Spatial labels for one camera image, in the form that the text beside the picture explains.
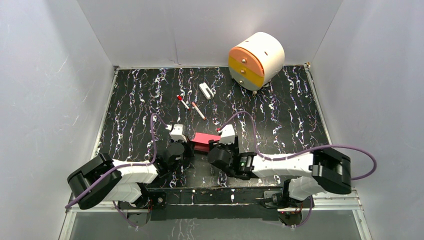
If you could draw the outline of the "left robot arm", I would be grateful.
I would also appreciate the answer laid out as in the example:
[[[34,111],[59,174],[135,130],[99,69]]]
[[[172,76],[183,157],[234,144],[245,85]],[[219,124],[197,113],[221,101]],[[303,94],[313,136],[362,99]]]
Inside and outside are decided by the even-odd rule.
[[[173,173],[184,159],[194,156],[194,148],[191,140],[171,141],[154,162],[120,161],[100,153],[67,177],[74,200],[65,208],[78,205],[81,210],[88,210],[103,201],[144,208],[150,200],[146,185]]]

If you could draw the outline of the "pink paper box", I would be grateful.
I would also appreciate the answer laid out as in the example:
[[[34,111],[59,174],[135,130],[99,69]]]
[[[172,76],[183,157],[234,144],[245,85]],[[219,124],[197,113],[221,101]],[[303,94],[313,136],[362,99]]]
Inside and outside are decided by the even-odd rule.
[[[209,141],[219,141],[220,138],[219,135],[196,132],[191,141],[194,143],[195,151],[208,153],[210,151]]]

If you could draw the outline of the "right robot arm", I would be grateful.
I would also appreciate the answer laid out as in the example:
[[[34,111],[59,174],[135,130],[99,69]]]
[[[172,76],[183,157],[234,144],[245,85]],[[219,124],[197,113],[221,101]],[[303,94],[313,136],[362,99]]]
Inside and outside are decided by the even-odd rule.
[[[239,151],[238,138],[232,143],[209,140],[208,162],[228,177],[244,181],[287,176],[282,193],[273,198],[281,207],[295,207],[311,195],[329,192],[348,195],[351,187],[351,159],[332,147],[302,154],[265,154]]]

